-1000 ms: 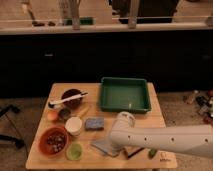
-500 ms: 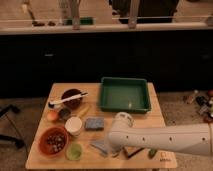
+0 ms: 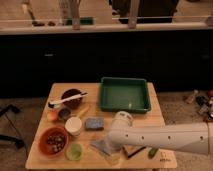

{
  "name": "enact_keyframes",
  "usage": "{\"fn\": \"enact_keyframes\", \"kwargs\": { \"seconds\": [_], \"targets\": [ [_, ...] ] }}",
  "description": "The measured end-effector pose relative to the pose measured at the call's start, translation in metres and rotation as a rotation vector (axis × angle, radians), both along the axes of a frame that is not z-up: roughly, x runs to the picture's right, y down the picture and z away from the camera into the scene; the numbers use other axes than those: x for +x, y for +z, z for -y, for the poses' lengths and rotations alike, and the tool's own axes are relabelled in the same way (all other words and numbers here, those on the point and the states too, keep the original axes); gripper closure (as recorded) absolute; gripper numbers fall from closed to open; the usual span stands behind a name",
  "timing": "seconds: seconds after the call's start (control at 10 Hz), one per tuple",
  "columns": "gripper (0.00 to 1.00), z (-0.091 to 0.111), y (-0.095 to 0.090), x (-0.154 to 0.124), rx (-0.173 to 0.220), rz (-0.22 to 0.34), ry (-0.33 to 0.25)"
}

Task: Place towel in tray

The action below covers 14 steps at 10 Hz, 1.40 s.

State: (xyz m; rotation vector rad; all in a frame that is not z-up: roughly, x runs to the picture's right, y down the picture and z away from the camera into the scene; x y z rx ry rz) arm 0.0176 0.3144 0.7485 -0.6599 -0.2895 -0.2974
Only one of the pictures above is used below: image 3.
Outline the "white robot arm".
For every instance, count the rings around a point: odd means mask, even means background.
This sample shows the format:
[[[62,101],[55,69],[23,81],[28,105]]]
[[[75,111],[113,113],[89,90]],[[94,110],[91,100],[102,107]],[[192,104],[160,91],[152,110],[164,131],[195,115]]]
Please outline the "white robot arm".
[[[134,127],[133,117],[118,112],[106,135],[112,148],[147,146],[180,152],[213,155],[213,123]]]

